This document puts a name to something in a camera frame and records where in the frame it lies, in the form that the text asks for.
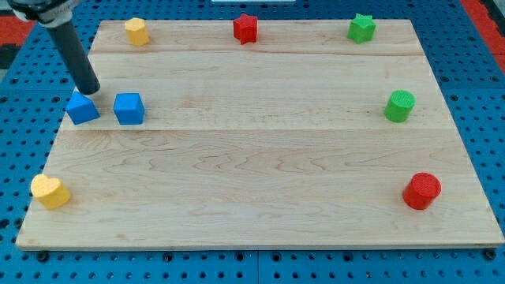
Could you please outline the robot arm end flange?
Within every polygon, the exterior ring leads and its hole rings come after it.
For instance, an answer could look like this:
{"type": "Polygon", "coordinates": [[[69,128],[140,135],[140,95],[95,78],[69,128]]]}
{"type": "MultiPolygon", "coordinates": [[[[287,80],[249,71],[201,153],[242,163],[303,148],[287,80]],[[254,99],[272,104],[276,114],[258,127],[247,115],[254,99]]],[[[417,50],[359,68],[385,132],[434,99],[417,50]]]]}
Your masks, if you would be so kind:
{"type": "Polygon", "coordinates": [[[69,22],[81,0],[7,0],[13,13],[22,21],[37,21],[45,28],[69,22]]]}

